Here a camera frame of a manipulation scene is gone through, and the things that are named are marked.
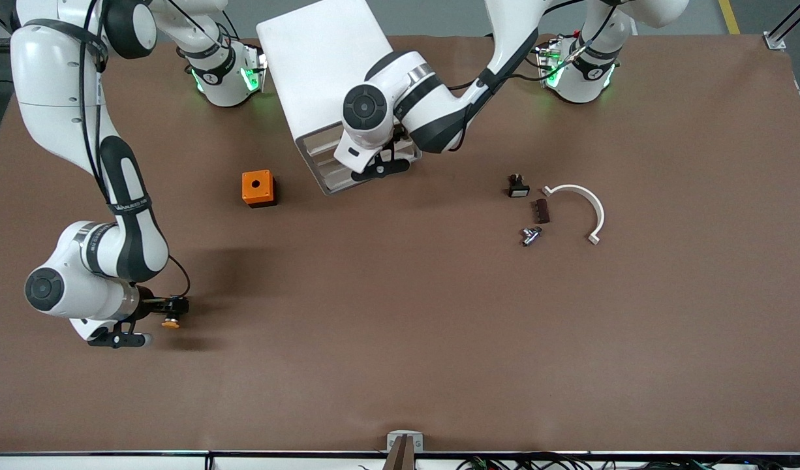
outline gray floor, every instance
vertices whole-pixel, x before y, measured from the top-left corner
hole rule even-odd
[[[254,36],[257,23],[277,17],[315,0],[231,0],[226,11],[242,37]],[[368,0],[386,35],[484,36],[490,33],[484,0]],[[540,32],[579,29],[585,6],[571,5],[542,18]],[[727,33],[716,0],[690,0],[686,12],[661,30],[643,26],[642,35],[721,35]]]

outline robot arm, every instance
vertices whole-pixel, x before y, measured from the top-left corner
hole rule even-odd
[[[230,39],[209,17],[222,13],[228,0],[152,0],[156,26],[191,64],[198,89],[217,106],[241,104],[260,89],[266,57],[259,48]]]
[[[391,53],[347,93],[345,132],[334,157],[357,173],[392,136],[397,118],[423,151],[440,153],[460,142],[466,127],[533,48],[536,27],[554,0],[487,0],[493,57],[478,79],[456,98],[417,52]],[[383,88],[392,84],[392,88]]]
[[[564,49],[564,54],[561,54],[563,59],[555,65],[562,71],[562,68],[577,63],[580,56],[588,55],[597,47],[611,48],[612,42],[620,42],[617,48],[611,49],[615,54],[607,59],[608,62],[614,62],[617,50],[629,35],[629,16],[624,12],[640,17],[647,24],[663,25],[677,18],[684,11],[687,1],[591,0],[579,44],[574,44],[573,39],[565,44],[570,47]],[[534,48],[542,15],[558,2],[486,0],[485,3],[493,26],[495,49],[492,59],[477,80],[457,98],[417,52],[394,52],[383,57],[368,72],[365,83],[351,89],[343,101],[345,131],[334,152],[334,157],[340,163],[353,172],[362,173],[383,146],[390,142],[394,119],[405,127],[413,142],[423,151],[441,153],[461,145],[475,115]],[[621,4],[622,11],[615,11],[615,7]],[[608,24],[605,35],[601,30],[604,22]],[[591,39],[582,38],[592,38],[598,31],[601,31],[601,35],[596,42],[602,42],[594,44],[592,48]],[[584,88],[582,82],[584,80],[572,88]],[[590,92],[594,89],[591,83],[588,87]],[[590,98],[578,102],[596,98],[601,89],[597,89]]]
[[[123,57],[149,54],[155,21],[142,0],[29,0],[18,3],[18,16],[12,73],[27,130],[94,176],[115,217],[67,227],[51,257],[29,275],[26,297],[35,309],[70,319],[90,345],[145,345],[147,336],[132,332],[135,321],[154,311],[175,318],[187,311],[187,300],[155,298],[135,285],[164,268],[168,245],[134,153],[104,106],[101,72],[107,45]],[[123,323],[131,325],[127,332]]]

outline white curved pipe clamp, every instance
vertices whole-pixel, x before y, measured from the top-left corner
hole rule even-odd
[[[558,185],[558,187],[554,189],[549,187],[542,188],[542,192],[545,193],[546,196],[557,193],[557,191],[572,191],[573,193],[577,193],[588,199],[591,205],[594,206],[594,211],[597,212],[597,227],[589,234],[589,241],[596,245],[600,241],[600,238],[597,237],[597,232],[600,232],[600,229],[603,228],[603,222],[606,220],[606,212],[603,210],[603,204],[600,203],[600,199],[597,199],[594,193],[581,185]]]

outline metal fitting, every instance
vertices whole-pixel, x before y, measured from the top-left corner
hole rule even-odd
[[[542,229],[540,229],[540,227],[523,228],[522,235],[525,236],[525,240],[522,240],[522,246],[523,247],[531,246],[531,244],[534,243],[536,239],[540,237],[541,233]]]

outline orange cube with hole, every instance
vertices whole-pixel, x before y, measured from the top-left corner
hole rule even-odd
[[[275,178],[269,170],[243,174],[243,199],[250,208],[268,208],[278,204],[275,198]]]

